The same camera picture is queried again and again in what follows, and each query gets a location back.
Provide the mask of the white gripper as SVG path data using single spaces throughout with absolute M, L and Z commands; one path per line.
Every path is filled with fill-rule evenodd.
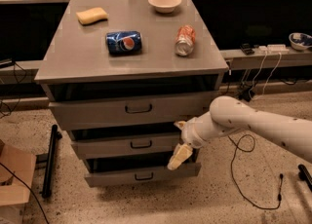
M 212 134 L 210 116 L 194 117 L 189 121 L 176 121 L 174 125 L 181 130 L 181 139 L 186 144 L 178 144 L 171 156 L 167 168 L 175 170 L 189 159 L 193 148 L 199 149 L 206 145 Z

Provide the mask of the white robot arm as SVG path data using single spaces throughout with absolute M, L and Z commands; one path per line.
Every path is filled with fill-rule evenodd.
M 182 144 L 175 147 L 167 165 L 169 170 L 179 168 L 194 149 L 204 147 L 210 139 L 235 131 L 252 131 L 312 162 L 311 121 L 258 111 L 231 96 L 215 98 L 207 113 L 189 121 L 176 121 L 175 126 L 181 130 Z

